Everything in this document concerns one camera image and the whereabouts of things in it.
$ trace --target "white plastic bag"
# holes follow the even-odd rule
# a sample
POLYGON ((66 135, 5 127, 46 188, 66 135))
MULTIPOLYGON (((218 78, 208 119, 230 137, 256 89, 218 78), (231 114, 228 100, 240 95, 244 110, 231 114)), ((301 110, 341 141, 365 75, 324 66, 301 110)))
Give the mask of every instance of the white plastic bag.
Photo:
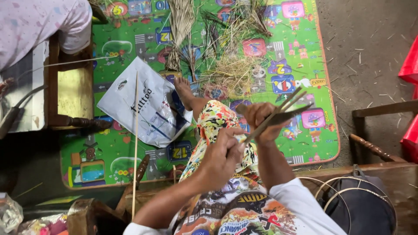
POLYGON ((135 134, 135 89, 138 72, 138 138, 160 148, 175 140, 190 124, 174 85, 136 57, 115 80, 97 107, 135 134))

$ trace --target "foot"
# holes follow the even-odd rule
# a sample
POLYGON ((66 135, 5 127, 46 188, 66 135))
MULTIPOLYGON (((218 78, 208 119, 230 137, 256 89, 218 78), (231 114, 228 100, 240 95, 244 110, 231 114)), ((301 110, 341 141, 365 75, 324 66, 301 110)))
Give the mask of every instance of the foot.
POLYGON ((174 79, 174 87, 187 111, 192 111, 191 102, 196 97, 192 94, 189 80, 181 77, 174 79))

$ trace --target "black bag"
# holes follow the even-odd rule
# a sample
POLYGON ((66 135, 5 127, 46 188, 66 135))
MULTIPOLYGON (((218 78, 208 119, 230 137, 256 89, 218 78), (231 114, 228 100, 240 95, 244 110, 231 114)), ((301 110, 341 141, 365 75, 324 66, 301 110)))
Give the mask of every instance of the black bag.
POLYGON ((334 178, 327 184, 331 181, 334 181, 331 187, 336 191, 329 188, 319 203, 347 234, 396 233, 396 212, 379 177, 365 176, 354 165, 352 176, 334 178))

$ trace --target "person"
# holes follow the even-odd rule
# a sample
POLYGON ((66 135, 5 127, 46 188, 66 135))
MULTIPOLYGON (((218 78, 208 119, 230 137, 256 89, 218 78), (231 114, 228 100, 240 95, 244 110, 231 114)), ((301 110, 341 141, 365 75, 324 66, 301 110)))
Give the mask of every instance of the person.
POLYGON ((90 44, 92 9, 87 0, 0 0, 0 3, 0 71, 16 64, 57 31, 59 62, 86 58, 86 54, 77 53, 90 44))
MULTIPOLYGON (((174 85, 185 108, 193 111, 201 140, 180 182, 141 207, 124 235, 346 234, 295 178, 277 148, 282 125, 268 127, 255 138, 256 146, 245 146, 232 110, 194 97, 186 79, 176 78, 174 85)), ((248 106, 244 117, 251 130, 274 109, 270 103, 248 106)))

